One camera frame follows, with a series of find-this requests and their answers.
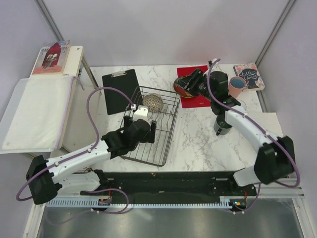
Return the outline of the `pink plastic cup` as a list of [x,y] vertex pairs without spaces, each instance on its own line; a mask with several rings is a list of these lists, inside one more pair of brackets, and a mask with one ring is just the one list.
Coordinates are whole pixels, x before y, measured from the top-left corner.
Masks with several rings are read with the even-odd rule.
[[228,94],[237,99],[241,92],[245,89],[246,85],[247,83],[242,77],[232,77],[228,82]]

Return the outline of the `grey wire dish rack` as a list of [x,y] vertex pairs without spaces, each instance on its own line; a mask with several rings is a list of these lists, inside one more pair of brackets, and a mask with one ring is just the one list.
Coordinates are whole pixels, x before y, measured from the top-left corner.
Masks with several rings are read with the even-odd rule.
[[137,109],[148,110],[145,121],[150,126],[150,132],[144,142],[140,142],[135,150],[122,158],[162,167],[171,147],[180,96],[173,91],[138,86],[132,95],[132,101]]

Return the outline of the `dark brown floral plate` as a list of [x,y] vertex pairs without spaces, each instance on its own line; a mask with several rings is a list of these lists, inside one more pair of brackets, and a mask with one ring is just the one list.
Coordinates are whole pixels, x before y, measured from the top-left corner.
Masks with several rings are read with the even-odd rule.
[[189,77],[188,75],[187,76],[180,76],[180,77],[176,78],[174,83],[173,83],[174,91],[176,93],[178,93],[183,98],[193,98],[194,97],[193,95],[191,95],[189,92],[187,92],[184,89],[185,85],[189,81],[188,77]]

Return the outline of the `clear drinking glass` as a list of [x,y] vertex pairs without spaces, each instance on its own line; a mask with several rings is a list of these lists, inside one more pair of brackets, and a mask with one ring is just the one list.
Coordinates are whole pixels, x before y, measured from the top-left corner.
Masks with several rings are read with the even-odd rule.
[[244,110],[247,109],[247,105],[243,100],[237,99],[236,101],[238,102],[239,106],[241,106]]

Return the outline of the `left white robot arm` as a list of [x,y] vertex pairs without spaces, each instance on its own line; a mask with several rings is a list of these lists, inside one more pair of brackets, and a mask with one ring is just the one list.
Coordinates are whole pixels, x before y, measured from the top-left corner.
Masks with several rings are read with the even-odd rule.
[[124,117],[123,127],[111,131],[95,144],[61,156],[45,159],[35,157],[26,174],[27,186],[34,204],[40,205],[54,199],[62,189],[61,181],[81,168],[103,159],[111,160],[134,151],[140,143],[154,143],[157,122]]

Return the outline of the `patterned ceramic bowl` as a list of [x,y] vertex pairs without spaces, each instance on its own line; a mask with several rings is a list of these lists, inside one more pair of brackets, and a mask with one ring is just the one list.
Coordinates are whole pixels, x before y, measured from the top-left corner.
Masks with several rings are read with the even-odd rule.
[[149,94],[143,97],[143,106],[146,106],[149,112],[157,113],[163,109],[163,100],[158,94]]

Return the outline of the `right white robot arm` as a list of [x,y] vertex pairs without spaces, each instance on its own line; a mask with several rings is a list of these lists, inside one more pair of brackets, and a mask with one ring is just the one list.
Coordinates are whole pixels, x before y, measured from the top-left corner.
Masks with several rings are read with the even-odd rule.
[[252,119],[230,91],[231,80],[221,71],[203,73],[196,69],[179,80],[180,87],[192,96],[203,96],[211,103],[211,109],[222,122],[238,130],[257,153],[253,166],[236,171],[227,182],[228,192],[240,194],[245,186],[256,183],[282,184],[279,179],[292,173],[300,183],[300,174],[295,162],[294,144],[290,137],[280,137]]

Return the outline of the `grey ceramic mug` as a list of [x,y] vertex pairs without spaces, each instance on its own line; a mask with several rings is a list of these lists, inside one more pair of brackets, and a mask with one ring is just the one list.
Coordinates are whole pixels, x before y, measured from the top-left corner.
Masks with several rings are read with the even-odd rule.
[[225,121],[224,115],[218,115],[213,125],[216,136],[226,135],[231,130],[232,126]]

